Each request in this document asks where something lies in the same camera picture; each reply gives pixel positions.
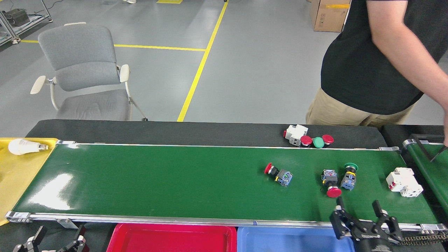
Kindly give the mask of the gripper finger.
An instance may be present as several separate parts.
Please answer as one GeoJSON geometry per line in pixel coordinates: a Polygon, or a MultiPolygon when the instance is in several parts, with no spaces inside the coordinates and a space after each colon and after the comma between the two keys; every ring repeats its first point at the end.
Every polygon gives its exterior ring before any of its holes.
{"type": "Polygon", "coordinates": [[[62,247],[63,252],[89,252],[90,248],[86,243],[86,239],[84,234],[86,232],[86,228],[84,225],[80,225],[75,234],[74,240],[67,244],[65,247],[62,247]]]}
{"type": "Polygon", "coordinates": [[[361,234],[367,233],[368,231],[360,220],[345,210],[341,196],[336,199],[336,207],[330,215],[330,222],[332,224],[335,236],[339,240],[353,231],[358,231],[361,234]]]}
{"type": "Polygon", "coordinates": [[[29,237],[23,244],[18,244],[14,247],[13,252],[39,252],[38,246],[43,241],[48,229],[45,226],[40,226],[36,234],[29,237]]]}
{"type": "Polygon", "coordinates": [[[403,241],[403,234],[399,228],[398,220],[395,217],[390,217],[387,211],[382,209],[378,200],[373,201],[372,207],[378,220],[371,228],[371,232],[379,238],[392,243],[403,241]],[[382,229],[383,224],[387,225],[388,233],[382,229]]]}

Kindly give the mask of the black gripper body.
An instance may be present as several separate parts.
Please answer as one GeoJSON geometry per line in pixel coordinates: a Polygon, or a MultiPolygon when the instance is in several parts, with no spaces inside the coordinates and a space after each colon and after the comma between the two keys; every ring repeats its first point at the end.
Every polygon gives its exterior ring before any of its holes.
{"type": "Polygon", "coordinates": [[[374,233],[371,230],[361,232],[353,229],[350,233],[356,252],[393,252],[392,243],[400,242],[399,229],[396,231],[390,229],[389,233],[383,230],[374,233]]]}

